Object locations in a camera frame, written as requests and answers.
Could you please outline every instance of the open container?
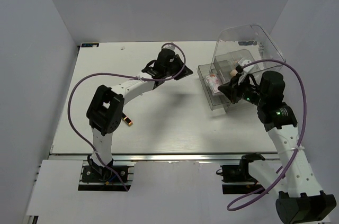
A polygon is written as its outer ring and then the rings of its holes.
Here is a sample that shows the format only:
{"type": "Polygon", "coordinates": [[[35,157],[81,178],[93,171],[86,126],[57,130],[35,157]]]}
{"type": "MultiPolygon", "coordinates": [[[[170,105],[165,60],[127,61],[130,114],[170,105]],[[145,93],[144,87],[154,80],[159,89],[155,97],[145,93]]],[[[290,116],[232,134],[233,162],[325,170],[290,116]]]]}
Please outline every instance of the open container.
{"type": "MultiPolygon", "coordinates": [[[[212,76],[218,78],[219,84],[227,84],[230,81],[229,73],[242,58],[250,61],[262,59],[286,61],[270,35],[259,24],[225,29],[219,35],[212,63],[198,66],[198,75],[211,110],[223,107],[227,111],[229,107],[246,103],[241,100],[237,104],[231,105],[230,100],[220,92],[215,92],[207,80],[212,76]]],[[[256,64],[251,73],[259,83],[264,71],[279,71],[280,69],[280,64],[263,62],[256,64]]]]}

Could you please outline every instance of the gray backdrop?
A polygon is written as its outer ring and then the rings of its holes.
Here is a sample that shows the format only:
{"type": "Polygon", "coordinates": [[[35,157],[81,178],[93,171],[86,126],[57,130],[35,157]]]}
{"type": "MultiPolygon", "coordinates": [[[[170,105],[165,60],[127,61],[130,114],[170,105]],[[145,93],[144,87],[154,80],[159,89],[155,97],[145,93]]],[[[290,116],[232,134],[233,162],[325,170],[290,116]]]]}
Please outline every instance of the gray backdrop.
{"type": "Polygon", "coordinates": [[[19,224],[77,50],[52,0],[0,0],[0,218],[19,224]]]}
{"type": "Polygon", "coordinates": [[[287,0],[53,0],[77,44],[217,40],[230,26],[271,31],[287,0]]]}
{"type": "MultiPolygon", "coordinates": [[[[287,62],[302,77],[308,115],[304,146],[324,192],[339,200],[338,99],[339,99],[339,0],[289,0],[272,31],[287,62]]],[[[302,99],[294,75],[284,69],[287,102],[301,127],[302,99]]],[[[339,207],[330,214],[339,223],[339,207]]]]}

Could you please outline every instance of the clear plastic container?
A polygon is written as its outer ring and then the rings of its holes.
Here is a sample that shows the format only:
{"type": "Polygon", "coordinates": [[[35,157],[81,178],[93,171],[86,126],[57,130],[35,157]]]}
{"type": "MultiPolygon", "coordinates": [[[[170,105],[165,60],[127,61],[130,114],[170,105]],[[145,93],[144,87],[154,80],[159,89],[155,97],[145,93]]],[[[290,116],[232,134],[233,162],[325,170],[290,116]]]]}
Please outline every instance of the clear plastic container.
{"type": "MultiPolygon", "coordinates": [[[[231,104],[224,95],[213,94],[210,86],[204,80],[207,75],[216,74],[223,84],[228,83],[230,81],[229,73],[242,58],[250,61],[262,59],[286,61],[269,34],[258,24],[242,25],[222,31],[216,44],[212,63],[198,67],[198,75],[211,110],[223,107],[226,111],[230,107],[246,103],[239,101],[237,104],[231,104]]],[[[278,71],[280,68],[280,64],[263,62],[256,64],[251,73],[259,83],[264,71],[278,71]]]]}

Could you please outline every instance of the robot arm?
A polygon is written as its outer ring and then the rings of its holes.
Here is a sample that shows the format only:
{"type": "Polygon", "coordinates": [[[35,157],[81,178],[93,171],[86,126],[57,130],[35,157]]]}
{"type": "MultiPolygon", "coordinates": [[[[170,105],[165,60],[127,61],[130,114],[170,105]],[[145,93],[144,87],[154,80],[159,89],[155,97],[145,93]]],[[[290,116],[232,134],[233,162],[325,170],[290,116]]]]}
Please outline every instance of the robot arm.
{"type": "MultiPolygon", "coordinates": [[[[283,102],[283,76],[275,71],[266,71],[257,85],[249,71],[243,71],[240,65],[236,70],[237,73],[233,71],[234,77],[230,83],[221,85],[218,89],[232,103],[243,99],[257,106],[258,117],[272,139],[283,167],[287,166],[295,149],[298,150],[286,177],[270,192],[277,197],[276,209],[280,219],[283,223],[324,219],[336,207],[336,201],[333,195],[324,193],[308,163],[304,148],[297,145],[297,120],[292,108],[283,102]]],[[[266,189],[278,178],[258,154],[242,159],[240,168],[245,177],[257,179],[266,189]]]]}
{"type": "MultiPolygon", "coordinates": [[[[191,75],[193,72],[186,66],[183,68],[183,65],[179,55],[175,54],[174,47],[169,45],[160,51],[157,60],[149,62],[141,71],[138,75],[140,80],[127,80],[113,87],[101,85],[97,88],[86,116],[92,128],[93,145],[103,163],[110,167],[113,164],[112,135],[121,122],[124,105],[137,96],[154,90],[168,77],[176,75],[174,79],[179,80],[191,75]]],[[[93,152],[87,160],[92,170],[105,181],[111,171],[98,160],[96,153],[93,152]]]]}

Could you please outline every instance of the plastic box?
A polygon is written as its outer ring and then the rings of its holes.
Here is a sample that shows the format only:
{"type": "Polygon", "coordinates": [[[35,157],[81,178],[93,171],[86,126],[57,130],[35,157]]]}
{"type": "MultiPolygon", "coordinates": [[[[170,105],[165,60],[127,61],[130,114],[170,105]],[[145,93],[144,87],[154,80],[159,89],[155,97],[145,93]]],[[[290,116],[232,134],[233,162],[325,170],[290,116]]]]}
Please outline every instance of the plastic box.
{"type": "MultiPolygon", "coordinates": [[[[258,24],[242,25],[222,31],[211,64],[199,65],[198,67],[198,75],[211,110],[223,107],[227,111],[230,107],[246,103],[239,101],[237,104],[231,104],[230,100],[224,95],[213,94],[209,84],[204,80],[209,74],[217,74],[223,84],[228,83],[230,81],[229,73],[242,58],[251,61],[262,59],[286,61],[269,34],[258,24]]],[[[259,83],[264,71],[278,71],[280,68],[280,64],[263,62],[256,64],[251,73],[259,83]]]]}

